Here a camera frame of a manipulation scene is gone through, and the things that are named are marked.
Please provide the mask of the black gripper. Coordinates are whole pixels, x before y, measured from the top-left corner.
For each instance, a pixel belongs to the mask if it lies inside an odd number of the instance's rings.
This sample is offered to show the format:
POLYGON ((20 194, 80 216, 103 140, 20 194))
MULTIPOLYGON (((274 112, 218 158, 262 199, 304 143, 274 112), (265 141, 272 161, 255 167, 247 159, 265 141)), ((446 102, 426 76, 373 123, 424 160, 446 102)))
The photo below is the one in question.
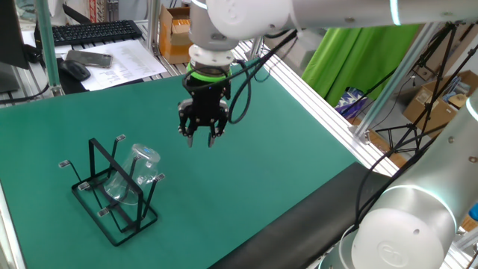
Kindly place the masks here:
POLYGON ((192 99, 186 99, 178 104, 179 134, 187 139, 187 145, 192 147, 193 135, 188 133, 186 123, 190 120, 189 128, 209 126, 208 147, 212 147, 217 137, 224 133, 228 122, 229 107, 223 98, 231 98, 231 83, 221 82, 207 87, 209 81, 201 81, 193 76, 187 78, 185 85, 192 99))

